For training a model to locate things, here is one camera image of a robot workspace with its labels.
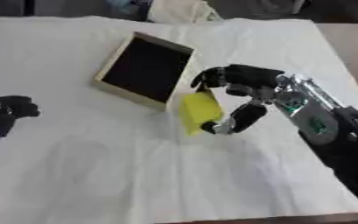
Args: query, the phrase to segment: background object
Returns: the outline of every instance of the background object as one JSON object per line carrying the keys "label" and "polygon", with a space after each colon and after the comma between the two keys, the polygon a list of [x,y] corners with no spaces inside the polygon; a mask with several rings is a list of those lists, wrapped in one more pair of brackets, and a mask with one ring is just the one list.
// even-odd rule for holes
{"label": "background object", "polygon": [[206,1],[154,0],[148,18],[161,24],[191,24],[222,20]]}

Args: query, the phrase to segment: black robotic glove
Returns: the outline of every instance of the black robotic glove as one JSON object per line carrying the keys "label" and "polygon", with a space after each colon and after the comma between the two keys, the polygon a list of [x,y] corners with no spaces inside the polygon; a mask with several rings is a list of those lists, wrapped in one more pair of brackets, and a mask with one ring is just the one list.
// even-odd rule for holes
{"label": "black robotic glove", "polygon": [[0,138],[6,137],[17,119],[39,116],[39,108],[27,96],[0,97]]}
{"label": "black robotic glove", "polygon": [[214,67],[200,73],[193,80],[191,87],[220,88],[231,84],[254,89],[276,88],[277,77],[283,73],[279,70],[245,65]]}
{"label": "black robotic glove", "polygon": [[251,96],[254,100],[236,109],[230,115],[229,121],[221,125],[216,122],[206,122],[201,128],[212,134],[227,135],[249,128],[267,114],[267,108],[262,105],[263,89],[268,88],[273,91],[277,87],[277,77],[283,73],[279,70],[246,65],[214,67],[200,73],[191,84],[192,88],[198,87],[198,92],[206,91],[208,88],[228,86],[226,89],[228,95]]}

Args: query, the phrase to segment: wrinkled white fabric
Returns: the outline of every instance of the wrinkled white fabric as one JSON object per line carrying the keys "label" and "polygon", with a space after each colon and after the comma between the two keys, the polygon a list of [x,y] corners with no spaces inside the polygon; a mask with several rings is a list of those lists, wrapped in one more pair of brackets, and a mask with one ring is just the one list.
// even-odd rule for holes
{"label": "wrinkled white fabric", "polygon": [[[195,49],[165,113],[91,86],[133,31]],[[185,135],[177,117],[180,96],[202,69],[229,63],[312,76],[358,108],[357,84],[311,22],[172,26],[100,17],[0,18],[0,95],[29,95],[42,109],[41,117],[19,120],[0,142],[0,224],[358,212],[358,199],[274,108],[239,135]]]}

